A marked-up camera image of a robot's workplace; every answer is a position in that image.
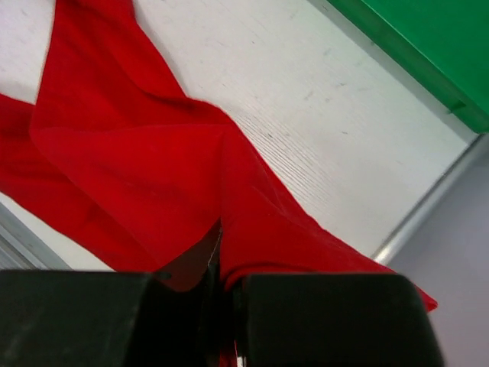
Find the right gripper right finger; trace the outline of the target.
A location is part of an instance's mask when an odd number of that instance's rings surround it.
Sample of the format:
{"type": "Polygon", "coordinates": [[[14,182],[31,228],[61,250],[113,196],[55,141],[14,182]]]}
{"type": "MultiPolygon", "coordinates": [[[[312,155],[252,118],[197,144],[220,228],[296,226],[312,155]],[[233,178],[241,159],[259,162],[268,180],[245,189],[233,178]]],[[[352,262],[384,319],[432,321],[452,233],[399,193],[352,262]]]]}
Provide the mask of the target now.
{"type": "Polygon", "coordinates": [[[415,286],[396,274],[252,274],[233,290],[246,366],[443,366],[415,286]]]}

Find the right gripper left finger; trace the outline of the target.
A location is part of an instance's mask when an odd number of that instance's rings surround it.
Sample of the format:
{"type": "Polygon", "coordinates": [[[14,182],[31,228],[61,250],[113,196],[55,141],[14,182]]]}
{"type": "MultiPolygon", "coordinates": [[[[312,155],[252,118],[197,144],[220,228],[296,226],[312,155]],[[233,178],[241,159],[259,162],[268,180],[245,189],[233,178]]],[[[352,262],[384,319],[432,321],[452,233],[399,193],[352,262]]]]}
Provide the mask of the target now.
{"type": "Polygon", "coordinates": [[[4,270],[3,366],[216,366],[219,223],[155,272],[4,270]]]}

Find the red trousers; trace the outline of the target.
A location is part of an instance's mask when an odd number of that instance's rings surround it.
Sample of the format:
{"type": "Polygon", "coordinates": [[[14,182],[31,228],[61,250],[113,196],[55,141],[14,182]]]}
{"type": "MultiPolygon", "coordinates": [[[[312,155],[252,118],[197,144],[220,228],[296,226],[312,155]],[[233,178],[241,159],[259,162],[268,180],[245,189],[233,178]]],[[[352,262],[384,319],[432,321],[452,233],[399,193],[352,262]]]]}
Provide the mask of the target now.
{"type": "Polygon", "coordinates": [[[247,276],[396,274],[324,230],[228,115],[185,94],[130,1],[56,3],[37,101],[1,97],[1,190],[113,272],[155,272],[219,223],[217,366],[240,356],[247,276]]]}

